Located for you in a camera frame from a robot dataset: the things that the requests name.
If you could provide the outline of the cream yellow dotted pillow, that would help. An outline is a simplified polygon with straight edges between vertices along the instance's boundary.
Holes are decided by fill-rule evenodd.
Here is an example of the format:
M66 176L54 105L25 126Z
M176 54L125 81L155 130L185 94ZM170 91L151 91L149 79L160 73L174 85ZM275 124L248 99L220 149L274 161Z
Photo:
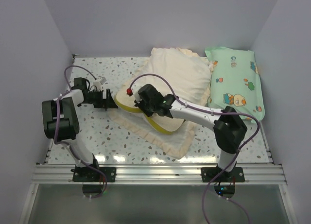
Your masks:
M171 119L169 117L161 117L153 114L148 117L138 107L135 106L135 97L126 94L126 88L122 88L115 94L115 103L122 110L125 118L129 119L135 125L142 127L149 126L162 134L172 134L176 132L184 123L181 119Z

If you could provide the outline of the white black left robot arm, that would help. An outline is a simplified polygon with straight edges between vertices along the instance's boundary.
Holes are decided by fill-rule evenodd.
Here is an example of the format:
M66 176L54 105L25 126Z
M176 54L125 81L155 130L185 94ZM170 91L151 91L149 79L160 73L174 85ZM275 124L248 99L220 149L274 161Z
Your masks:
M110 89L103 90L106 79L95 80L91 85L86 78L75 78L73 87L58 98L42 102L44 133L54 144L60 144L69 151L75 161L77 174L84 173L89 181L97 181L101 169L91 151L79 139L80 124L76 108L90 104L94 108L108 110L117 108Z

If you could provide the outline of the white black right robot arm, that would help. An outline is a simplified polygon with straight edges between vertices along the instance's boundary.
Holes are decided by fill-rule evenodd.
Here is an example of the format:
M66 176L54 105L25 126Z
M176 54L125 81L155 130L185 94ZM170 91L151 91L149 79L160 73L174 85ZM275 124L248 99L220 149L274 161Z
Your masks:
M221 181L233 177L239 146L244 140L247 127L234 108L207 108L180 99L175 94L162 95L157 89L146 84L133 91L135 106L151 117L155 114L171 119L191 121L211 130L221 153L216 175Z

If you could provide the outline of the white pillowcase with cream ruffle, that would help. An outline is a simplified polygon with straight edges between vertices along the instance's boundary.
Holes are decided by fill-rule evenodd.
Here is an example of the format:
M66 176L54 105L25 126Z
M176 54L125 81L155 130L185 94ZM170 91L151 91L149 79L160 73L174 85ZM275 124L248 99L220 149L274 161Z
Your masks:
M204 106L210 96L210 80L209 61L197 53L181 48L153 48L143 66L119 90L129 87L138 90L152 84L164 96L174 92L180 99ZM168 135L146 125L135 125L120 113L119 108L109 111L108 115L115 123L176 159L186 155L194 139L197 125L193 122L184 121L176 132Z

